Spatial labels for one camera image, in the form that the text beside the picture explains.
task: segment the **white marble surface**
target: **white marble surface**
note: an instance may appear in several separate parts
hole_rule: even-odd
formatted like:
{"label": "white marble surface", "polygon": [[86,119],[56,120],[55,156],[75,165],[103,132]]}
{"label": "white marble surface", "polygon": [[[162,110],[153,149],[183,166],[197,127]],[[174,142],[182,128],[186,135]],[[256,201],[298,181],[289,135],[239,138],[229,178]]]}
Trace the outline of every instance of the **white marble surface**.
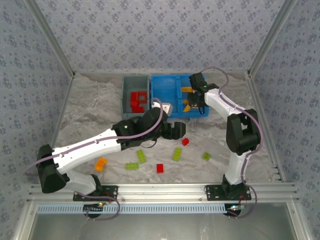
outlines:
{"label": "white marble surface", "polygon": [[[121,74],[106,73],[76,75],[58,134],[57,147],[93,137],[121,120],[122,78]],[[225,76],[219,73],[208,73],[206,79],[218,86],[226,81]],[[224,93],[240,106],[252,107],[244,75],[231,76]],[[161,138],[153,148],[134,147],[103,156],[108,159],[103,172],[94,169],[97,158],[79,165],[75,170],[96,174],[102,183],[221,182],[230,156],[225,140],[226,123],[213,109],[210,109],[208,117],[184,121],[187,123],[185,137],[190,140],[187,146],[183,147],[181,140]],[[152,143],[146,142],[144,145],[150,146]],[[179,162],[172,160],[174,148],[182,148]],[[140,164],[139,170],[126,170],[125,163],[138,161],[136,151],[139,149],[143,149],[147,162]],[[204,152],[211,154],[209,161],[202,159]],[[156,164],[164,164],[163,174],[157,174]],[[271,161],[263,148],[251,157],[246,179],[249,182],[268,182],[271,176]]]}

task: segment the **blue patterned wall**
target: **blue patterned wall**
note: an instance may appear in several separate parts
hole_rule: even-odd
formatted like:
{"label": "blue patterned wall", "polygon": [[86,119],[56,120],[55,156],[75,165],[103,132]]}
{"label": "blue patterned wall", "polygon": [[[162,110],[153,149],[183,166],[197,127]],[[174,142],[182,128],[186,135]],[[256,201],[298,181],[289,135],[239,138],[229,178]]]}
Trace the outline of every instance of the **blue patterned wall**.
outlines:
{"label": "blue patterned wall", "polygon": [[74,71],[248,69],[283,0],[36,0]]}
{"label": "blue patterned wall", "polygon": [[288,181],[320,239],[320,2],[299,0],[254,77]]}
{"label": "blue patterned wall", "polygon": [[51,141],[69,79],[23,0],[1,0],[0,22],[2,240],[12,237],[30,182],[23,170]]}

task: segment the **purple cable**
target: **purple cable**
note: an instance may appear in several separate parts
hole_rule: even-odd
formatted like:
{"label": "purple cable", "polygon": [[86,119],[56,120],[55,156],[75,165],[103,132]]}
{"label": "purple cable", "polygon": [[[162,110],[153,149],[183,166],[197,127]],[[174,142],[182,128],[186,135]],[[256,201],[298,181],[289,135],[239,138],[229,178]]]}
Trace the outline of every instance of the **purple cable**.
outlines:
{"label": "purple cable", "polygon": [[216,66],[206,67],[205,69],[203,69],[203,70],[201,71],[201,73],[202,73],[203,71],[205,71],[205,70],[208,70],[208,69],[218,70],[218,71],[222,72],[222,73],[225,75],[225,77],[226,77],[226,83],[225,83],[224,85],[222,85],[222,87],[220,87],[220,89],[219,89],[219,96],[220,96],[220,98],[222,99],[222,101],[224,101],[226,104],[228,104],[231,108],[234,108],[234,109],[240,111],[241,113],[245,114],[246,116],[248,116],[248,117],[254,122],[254,124],[255,124],[256,127],[258,128],[259,134],[260,134],[260,144],[259,144],[259,146],[257,147],[256,150],[253,150],[253,151],[251,151],[251,152],[249,152],[249,153],[247,153],[247,154],[245,155],[244,163],[243,163],[242,168],[241,168],[241,180],[242,180],[243,185],[245,185],[246,187],[252,189],[252,191],[253,191],[253,193],[254,193],[254,205],[253,205],[253,208],[252,208],[248,213],[246,213],[246,214],[243,215],[243,216],[238,216],[238,215],[236,215],[236,214],[235,214],[234,212],[232,212],[232,211],[227,211],[227,212],[235,215],[238,219],[243,219],[243,218],[246,218],[246,217],[250,216],[250,215],[254,212],[254,210],[255,210],[256,207],[257,207],[257,203],[258,203],[257,193],[256,193],[255,189],[254,189],[251,185],[249,185],[249,184],[247,184],[247,183],[245,182],[244,173],[245,173],[245,167],[246,167],[246,165],[247,165],[248,157],[249,157],[250,155],[255,154],[255,153],[257,153],[258,151],[260,151],[261,148],[262,148],[263,145],[264,145],[263,131],[262,131],[262,128],[261,128],[260,124],[258,123],[258,121],[257,121],[250,113],[248,113],[247,111],[245,111],[245,110],[237,107],[236,105],[232,104],[231,102],[229,102],[228,100],[226,100],[223,95],[221,95],[221,93],[223,92],[223,89],[229,84],[228,74],[227,74],[225,71],[223,71],[221,68],[216,67]]}
{"label": "purple cable", "polygon": [[64,151],[64,152],[59,153],[59,154],[54,154],[54,155],[51,155],[51,156],[47,156],[47,157],[44,157],[44,158],[41,158],[41,159],[35,161],[34,163],[32,163],[30,166],[28,166],[28,167],[24,170],[23,174],[24,174],[24,175],[27,175],[27,176],[37,176],[37,174],[31,174],[31,173],[28,173],[28,171],[29,171],[31,168],[33,168],[34,166],[36,166],[36,165],[38,165],[38,164],[40,164],[40,163],[43,163],[43,162],[45,162],[45,161],[48,161],[48,160],[51,160],[51,159],[53,159],[53,158],[59,157],[60,155],[65,155],[65,154],[71,153],[71,152],[73,152],[73,151],[75,151],[75,150],[84,148],[84,147],[89,146],[89,145],[91,145],[91,144],[96,144],[96,143],[98,143],[98,142],[106,141],[106,140],[111,140],[111,139],[135,139],[135,138],[139,138],[139,137],[142,137],[142,136],[150,133],[152,130],[154,130],[154,129],[159,125],[159,123],[160,123],[161,120],[162,120],[162,116],[163,116],[163,114],[164,114],[164,113],[163,113],[163,110],[162,110],[162,103],[161,103],[161,101],[159,100],[159,98],[153,97],[153,98],[151,99],[151,102],[153,103],[154,101],[156,101],[156,102],[158,102],[158,103],[160,104],[160,109],[161,109],[161,111],[160,111],[160,115],[159,115],[159,118],[158,118],[158,120],[156,121],[156,123],[155,123],[152,127],[150,127],[148,130],[146,130],[146,131],[144,131],[144,132],[142,132],[142,133],[136,134],[136,135],[132,135],[132,136],[107,136],[107,137],[102,137],[102,138],[99,138],[99,139],[96,139],[96,140],[93,140],[93,141],[90,141],[90,142],[81,144],[81,145],[79,145],[79,146],[75,146],[75,147],[70,148],[70,149],[68,149],[68,150],[66,150],[66,151]]}
{"label": "purple cable", "polygon": [[92,219],[93,221],[107,221],[107,220],[111,220],[111,219],[114,219],[115,217],[117,217],[117,216],[119,215],[119,213],[120,213],[120,209],[121,209],[121,208],[120,208],[120,203],[119,203],[119,201],[118,201],[117,199],[111,197],[111,196],[89,196],[89,195],[85,195],[85,194],[83,194],[83,193],[81,193],[81,192],[78,192],[78,191],[76,191],[76,193],[77,193],[78,195],[80,195],[81,197],[84,197],[84,198],[87,198],[87,199],[110,199],[110,200],[112,200],[112,201],[115,201],[116,204],[118,205],[118,209],[117,209],[117,211],[116,211],[115,214],[113,214],[113,215],[110,216],[110,217],[104,217],[104,218],[90,218],[90,217],[88,216],[88,213],[89,213],[90,210],[92,209],[92,207],[90,207],[90,208],[86,211],[85,215],[86,215],[87,218]]}

